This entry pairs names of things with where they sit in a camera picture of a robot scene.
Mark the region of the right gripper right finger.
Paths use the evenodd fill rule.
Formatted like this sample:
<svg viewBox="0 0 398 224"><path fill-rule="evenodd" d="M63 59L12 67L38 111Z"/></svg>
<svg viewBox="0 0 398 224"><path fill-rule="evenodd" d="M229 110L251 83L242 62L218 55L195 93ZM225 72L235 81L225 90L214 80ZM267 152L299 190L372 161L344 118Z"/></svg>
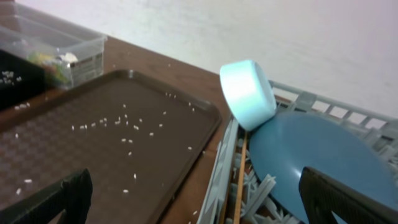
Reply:
<svg viewBox="0 0 398 224"><path fill-rule="evenodd" d="M304 167L298 186L309 223L397 223L397 210L353 190L312 167Z"/></svg>

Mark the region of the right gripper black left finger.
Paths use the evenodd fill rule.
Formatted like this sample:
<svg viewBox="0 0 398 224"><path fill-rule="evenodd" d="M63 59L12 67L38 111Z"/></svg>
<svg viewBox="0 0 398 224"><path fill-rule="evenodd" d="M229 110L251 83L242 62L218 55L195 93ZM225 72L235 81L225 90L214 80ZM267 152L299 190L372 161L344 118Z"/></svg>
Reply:
<svg viewBox="0 0 398 224"><path fill-rule="evenodd" d="M93 183L88 169L54 182L31 196L1 210L1 223L82 223L91 207Z"/></svg>

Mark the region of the blue plate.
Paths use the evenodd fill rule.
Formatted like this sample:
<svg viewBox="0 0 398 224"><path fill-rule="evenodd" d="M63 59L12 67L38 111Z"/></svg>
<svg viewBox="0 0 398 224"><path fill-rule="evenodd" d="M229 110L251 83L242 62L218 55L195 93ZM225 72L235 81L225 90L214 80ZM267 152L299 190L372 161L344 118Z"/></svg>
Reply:
<svg viewBox="0 0 398 224"><path fill-rule="evenodd" d="M392 172L363 140L340 125L301 112L275 115L249 140L257 177L275 177L271 195L287 211L307 223L299 182L304 167L312 167L355 191L397 208Z"/></svg>

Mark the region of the wooden chopstick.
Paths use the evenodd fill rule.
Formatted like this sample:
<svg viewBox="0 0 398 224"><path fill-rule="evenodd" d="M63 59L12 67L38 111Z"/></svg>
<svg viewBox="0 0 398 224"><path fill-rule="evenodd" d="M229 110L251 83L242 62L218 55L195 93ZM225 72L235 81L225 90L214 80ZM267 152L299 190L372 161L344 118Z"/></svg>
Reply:
<svg viewBox="0 0 398 224"><path fill-rule="evenodd" d="M240 224L240 217L241 217L241 203L243 197L243 183L244 183L244 169L246 163L246 150L247 150L247 143L248 143L248 133L244 133L244 140L243 140L243 147L241 150L241 160L239 166L239 179L238 179L238 188L236 192L236 203L234 207L234 217L233 223Z"/></svg>

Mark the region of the light blue rice bowl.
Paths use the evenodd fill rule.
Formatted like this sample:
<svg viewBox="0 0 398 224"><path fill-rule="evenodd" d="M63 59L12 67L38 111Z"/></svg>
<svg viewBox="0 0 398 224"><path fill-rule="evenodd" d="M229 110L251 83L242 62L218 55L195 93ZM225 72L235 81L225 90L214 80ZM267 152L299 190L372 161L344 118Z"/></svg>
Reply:
<svg viewBox="0 0 398 224"><path fill-rule="evenodd" d="M243 60L220 68L224 98L234 118L246 131L252 131L276 114L271 84L253 60Z"/></svg>

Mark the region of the yellow green snack wrapper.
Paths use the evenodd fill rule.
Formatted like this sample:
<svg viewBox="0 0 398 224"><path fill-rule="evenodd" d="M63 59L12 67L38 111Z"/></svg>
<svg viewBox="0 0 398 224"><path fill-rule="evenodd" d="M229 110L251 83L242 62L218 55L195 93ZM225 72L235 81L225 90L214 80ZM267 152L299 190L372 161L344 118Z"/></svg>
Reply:
<svg viewBox="0 0 398 224"><path fill-rule="evenodd" d="M70 63L60 56L32 52L28 61L44 69L46 81L54 86L67 86L72 83Z"/></svg>

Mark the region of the white napkin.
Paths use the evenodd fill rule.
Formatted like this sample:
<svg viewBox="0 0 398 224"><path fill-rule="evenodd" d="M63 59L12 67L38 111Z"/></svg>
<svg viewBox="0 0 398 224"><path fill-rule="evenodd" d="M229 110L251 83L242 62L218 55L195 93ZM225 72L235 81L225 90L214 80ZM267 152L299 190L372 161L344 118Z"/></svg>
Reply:
<svg viewBox="0 0 398 224"><path fill-rule="evenodd" d="M70 52L61 54L58 56L58 58L65 63L75 63L78 61L78 58L73 53Z"/></svg>

